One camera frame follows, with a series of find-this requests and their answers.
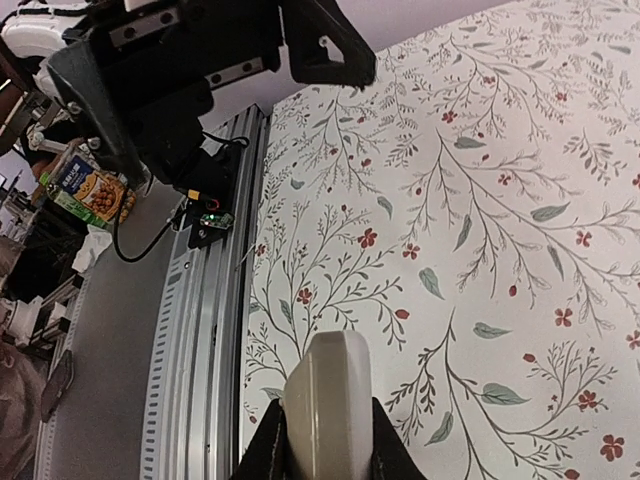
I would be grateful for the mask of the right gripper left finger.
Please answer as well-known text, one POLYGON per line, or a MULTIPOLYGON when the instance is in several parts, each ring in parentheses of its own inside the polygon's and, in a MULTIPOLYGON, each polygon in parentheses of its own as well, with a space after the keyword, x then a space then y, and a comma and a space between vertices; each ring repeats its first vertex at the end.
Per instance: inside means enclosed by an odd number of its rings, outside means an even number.
POLYGON ((294 479, 292 460, 285 411, 279 400, 272 400, 232 479, 294 479))

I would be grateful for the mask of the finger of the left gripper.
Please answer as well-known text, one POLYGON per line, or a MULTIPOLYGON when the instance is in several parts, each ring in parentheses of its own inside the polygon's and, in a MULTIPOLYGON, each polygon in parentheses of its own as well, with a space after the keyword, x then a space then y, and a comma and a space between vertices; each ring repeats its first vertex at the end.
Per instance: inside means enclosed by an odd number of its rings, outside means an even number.
POLYGON ((334 0, 280 3, 293 80, 363 89, 373 84, 376 56, 334 0))

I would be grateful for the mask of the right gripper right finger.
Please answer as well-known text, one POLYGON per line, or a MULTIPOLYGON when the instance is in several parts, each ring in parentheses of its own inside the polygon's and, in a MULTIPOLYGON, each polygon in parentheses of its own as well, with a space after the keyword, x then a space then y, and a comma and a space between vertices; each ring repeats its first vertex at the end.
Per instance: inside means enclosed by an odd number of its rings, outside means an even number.
POLYGON ((372 399, 371 479, 424 480, 377 398, 372 399))

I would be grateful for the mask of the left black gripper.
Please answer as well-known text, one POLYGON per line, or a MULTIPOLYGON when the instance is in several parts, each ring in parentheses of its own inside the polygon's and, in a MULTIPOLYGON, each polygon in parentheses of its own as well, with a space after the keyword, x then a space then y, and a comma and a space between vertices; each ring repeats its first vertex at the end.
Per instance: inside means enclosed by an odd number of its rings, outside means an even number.
POLYGON ((47 70, 98 164, 166 184, 204 140, 212 90, 280 67, 279 1, 92 1, 47 70))

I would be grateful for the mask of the white grey remote control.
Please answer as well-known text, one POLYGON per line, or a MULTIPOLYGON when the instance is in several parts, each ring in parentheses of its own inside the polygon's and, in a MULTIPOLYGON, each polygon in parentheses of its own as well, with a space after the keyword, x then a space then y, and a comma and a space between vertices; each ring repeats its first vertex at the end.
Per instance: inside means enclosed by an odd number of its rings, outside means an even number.
POLYGON ((289 375, 281 403, 293 479, 371 477, 371 363, 361 334, 316 334, 289 375))

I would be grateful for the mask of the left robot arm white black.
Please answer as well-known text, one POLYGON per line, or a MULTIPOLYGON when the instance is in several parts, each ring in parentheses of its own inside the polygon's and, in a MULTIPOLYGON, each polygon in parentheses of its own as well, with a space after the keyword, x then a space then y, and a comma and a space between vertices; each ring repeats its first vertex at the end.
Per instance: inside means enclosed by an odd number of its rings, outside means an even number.
POLYGON ((24 1, 1 68, 71 117, 98 164, 177 189, 223 180, 200 122, 216 89, 288 63, 301 84, 369 86, 375 55, 333 1, 24 1))

